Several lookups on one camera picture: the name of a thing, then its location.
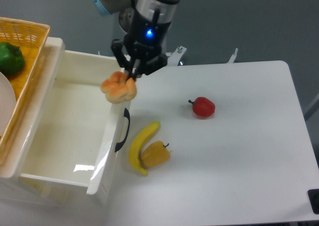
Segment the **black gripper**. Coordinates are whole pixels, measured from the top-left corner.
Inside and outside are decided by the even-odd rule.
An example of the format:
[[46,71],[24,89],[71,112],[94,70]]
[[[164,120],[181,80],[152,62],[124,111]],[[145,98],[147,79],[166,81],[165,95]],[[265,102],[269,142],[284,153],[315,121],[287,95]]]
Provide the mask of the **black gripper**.
[[170,22],[160,22],[160,8],[151,12],[147,19],[139,13],[139,35],[137,41],[128,37],[114,39],[111,49],[121,68],[127,72],[127,80],[136,81],[141,75],[150,75],[167,65],[167,56],[162,53],[162,42]]

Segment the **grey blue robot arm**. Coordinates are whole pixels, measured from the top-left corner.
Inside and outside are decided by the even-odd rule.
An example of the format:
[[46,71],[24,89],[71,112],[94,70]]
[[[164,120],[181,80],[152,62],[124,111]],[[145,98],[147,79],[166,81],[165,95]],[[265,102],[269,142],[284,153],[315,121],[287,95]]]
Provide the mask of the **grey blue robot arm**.
[[132,10],[123,40],[114,39],[111,50],[128,78],[150,75],[167,65],[163,42],[180,0],[97,0],[109,13]]

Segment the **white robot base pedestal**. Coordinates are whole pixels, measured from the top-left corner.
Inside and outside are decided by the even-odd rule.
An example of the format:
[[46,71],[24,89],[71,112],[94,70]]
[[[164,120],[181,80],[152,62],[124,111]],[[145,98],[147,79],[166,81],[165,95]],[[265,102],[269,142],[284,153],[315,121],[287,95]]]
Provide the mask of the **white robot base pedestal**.
[[139,35],[139,13],[129,7],[119,12],[119,24],[123,32],[131,41],[137,41]]

